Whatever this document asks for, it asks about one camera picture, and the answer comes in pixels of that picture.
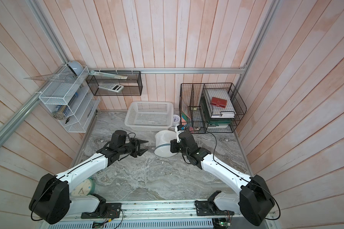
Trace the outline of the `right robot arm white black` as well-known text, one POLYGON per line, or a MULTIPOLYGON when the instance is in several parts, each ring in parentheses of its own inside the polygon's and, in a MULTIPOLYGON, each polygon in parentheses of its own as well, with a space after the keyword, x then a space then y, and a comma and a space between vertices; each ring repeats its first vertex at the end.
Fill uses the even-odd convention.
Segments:
POLYGON ((206 201, 195 201, 198 216, 223 216, 239 213, 249 223, 260 226, 277 205, 264 178, 250 176, 233 169, 214 153, 199 147, 193 135, 182 126, 175 128, 176 138, 171 140, 170 150, 181 153, 186 163, 208 172, 229 186, 234 195, 214 192, 206 201))

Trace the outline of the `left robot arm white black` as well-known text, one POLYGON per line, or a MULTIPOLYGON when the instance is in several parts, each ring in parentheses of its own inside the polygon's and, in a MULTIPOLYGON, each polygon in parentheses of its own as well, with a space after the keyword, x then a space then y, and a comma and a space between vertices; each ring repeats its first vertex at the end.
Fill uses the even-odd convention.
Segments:
POLYGON ((128 156, 142 156, 147 149, 140 146, 145 143, 145 140, 130 137, 126 131, 117 130, 103 148, 84 162, 57 175, 44 175, 29 204, 31 215, 37 215, 49 224, 56 224, 65 216, 79 213, 91 218, 110 217, 112 212, 100 195, 72 196, 71 192, 87 178, 114 162, 128 156))

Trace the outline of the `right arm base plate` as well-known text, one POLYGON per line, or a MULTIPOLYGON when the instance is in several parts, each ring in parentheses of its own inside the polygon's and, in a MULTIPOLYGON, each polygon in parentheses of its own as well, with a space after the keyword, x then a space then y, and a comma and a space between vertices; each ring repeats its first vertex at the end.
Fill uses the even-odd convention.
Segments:
POLYGON ((213 201, 194 202, 197 216, 234 216, 235 213, 229 210, 220 210, 213 201))

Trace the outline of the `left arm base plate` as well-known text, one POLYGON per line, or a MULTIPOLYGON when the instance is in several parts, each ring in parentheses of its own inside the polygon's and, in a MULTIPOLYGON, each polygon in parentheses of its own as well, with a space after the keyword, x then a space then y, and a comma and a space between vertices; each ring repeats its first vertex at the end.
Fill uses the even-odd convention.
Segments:
POLYGON ((121 203, 105 203, 92 213, 82 213, 81 219, 118 219, 121 214, 121 203))

